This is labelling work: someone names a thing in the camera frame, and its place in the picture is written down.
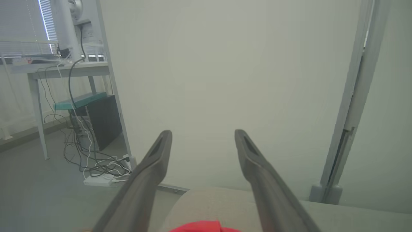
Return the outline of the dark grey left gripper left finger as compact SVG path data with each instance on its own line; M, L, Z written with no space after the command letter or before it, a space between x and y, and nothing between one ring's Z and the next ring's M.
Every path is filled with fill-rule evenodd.
M102 214L93 232L146 232L158 185L166 176L172 132L162 131Z

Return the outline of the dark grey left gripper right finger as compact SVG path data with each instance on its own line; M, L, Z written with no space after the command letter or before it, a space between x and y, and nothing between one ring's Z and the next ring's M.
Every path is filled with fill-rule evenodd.
M234 132L243 176L250 183L264 232L319 232L297 197L246 131Z

